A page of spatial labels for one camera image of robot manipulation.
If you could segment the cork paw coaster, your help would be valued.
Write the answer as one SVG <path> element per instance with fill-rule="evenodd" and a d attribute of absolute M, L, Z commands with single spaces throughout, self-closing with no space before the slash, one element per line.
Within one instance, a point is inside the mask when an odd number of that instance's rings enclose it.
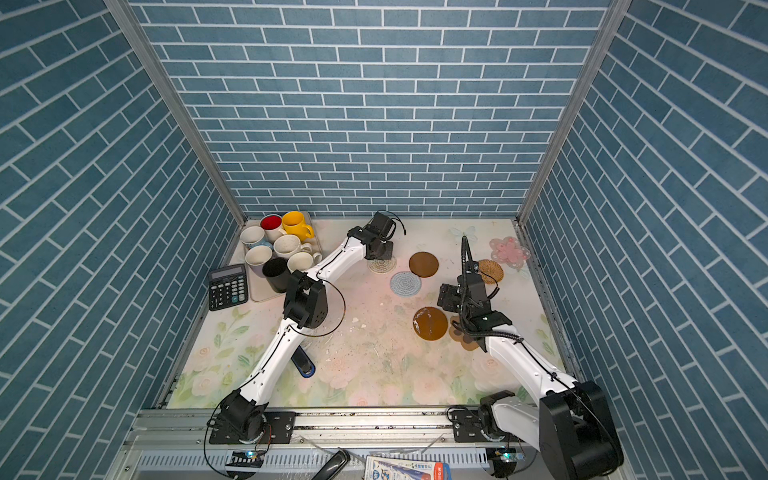
<path fill-rule="evenodd" d="M 465 334 L 460 329 L 460 322 L 458 316 L 452 316 L 449 319 L 449 329 L 448 334 L 450 337 L 458 342 L 461 347 L 466 351 L 474 351 L 479 348 L 479 345 L 477 342 L 469 335 Z"/>

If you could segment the glossy brown scratched coaster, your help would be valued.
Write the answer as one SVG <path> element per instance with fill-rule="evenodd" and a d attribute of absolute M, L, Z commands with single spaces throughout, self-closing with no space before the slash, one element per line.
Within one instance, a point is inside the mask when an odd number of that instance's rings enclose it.
<path fill-rule="evenodd" d="M 448 330 L 448 320 L 442 310 L 436 307 L 419 309 L 412 319 L 415 333 L 426 341 L 440 340 Z"/>

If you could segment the dark brown wooden coaster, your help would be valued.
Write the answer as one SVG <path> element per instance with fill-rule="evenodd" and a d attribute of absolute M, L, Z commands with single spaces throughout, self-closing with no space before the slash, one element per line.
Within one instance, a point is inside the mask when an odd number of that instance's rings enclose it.
<path fill-rule="evenodd" d="M 429 278 L 437 273 L 439 260 L 430 252 L 420 251 L 410 257 L 408 266 L 414 275 L 420 278 Z"/>

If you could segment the light blue woven coaster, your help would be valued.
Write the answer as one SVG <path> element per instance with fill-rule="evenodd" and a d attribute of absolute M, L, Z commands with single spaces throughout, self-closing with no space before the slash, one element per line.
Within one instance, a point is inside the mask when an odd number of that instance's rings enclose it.
<path fill-rule="evenodd" d="M 390 289 L 401 297 L 415 296 L 421 290 L 421 286 L 421 278 L 410 271 L 397 272 L 390 280 Z"/>

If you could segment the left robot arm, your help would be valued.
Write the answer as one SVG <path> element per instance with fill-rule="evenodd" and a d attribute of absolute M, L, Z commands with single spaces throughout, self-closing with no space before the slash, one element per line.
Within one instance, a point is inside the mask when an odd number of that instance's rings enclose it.
<path fill-rule="evenodd" d="M 288 278 L 283 302 L 283 319 L 269 346 L 248 378 L 224 397 L 212 411 L 206 426 L 229 436 L 232 443 L 256 443 L 266 431 L 264 412 L 277 381 L 306 338 L 328 314 L 326 287 L 332 286 L 347 270 L 362 260 L 392 258 L 396 229 L 404 225 L 396 214 L 378 211 L 347 237 L 330 257 L 306 272 Z"/>

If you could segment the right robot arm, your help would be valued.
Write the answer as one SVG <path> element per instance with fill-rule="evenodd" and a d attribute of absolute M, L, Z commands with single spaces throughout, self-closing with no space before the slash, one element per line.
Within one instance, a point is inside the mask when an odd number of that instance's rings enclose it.
<path fill-rule="evenodd" d="M 556 479 L 592 479 L 624 462 L 619 436 L 602 389 L 561 371 L 531 347 L 505 314 L 492 308 L 483 280 L 464 273 L 440 287 L 437 306 L 459 316 L 460 332 L 520 381 L 530 399 L 498 392 L 481 402 L 483 430 L 512 435 L 536 448 Z"/>

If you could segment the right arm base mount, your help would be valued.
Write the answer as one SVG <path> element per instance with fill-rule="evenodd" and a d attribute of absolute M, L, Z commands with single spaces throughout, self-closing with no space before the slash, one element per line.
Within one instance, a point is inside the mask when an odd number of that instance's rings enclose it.
<path fill-rule="evenodd" d="M 513 443 L 522 438 L 500 430 L 489 413 L 482 413 L 482 408 L 470 408 L 464 405 L 449 406 L 445 415 L 456 443 L 501 442 Z"/>

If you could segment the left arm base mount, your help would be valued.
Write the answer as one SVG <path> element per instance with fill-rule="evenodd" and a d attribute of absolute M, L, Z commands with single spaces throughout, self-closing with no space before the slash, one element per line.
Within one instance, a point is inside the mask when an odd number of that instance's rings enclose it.
<path fill-rule="evenodd" d="M 213 445 L 288 444 L 295 420 L 296 414 L 291 411 L 256 412 L 247 419 L 218 412 L 208 422 L 208 442 Z"/>

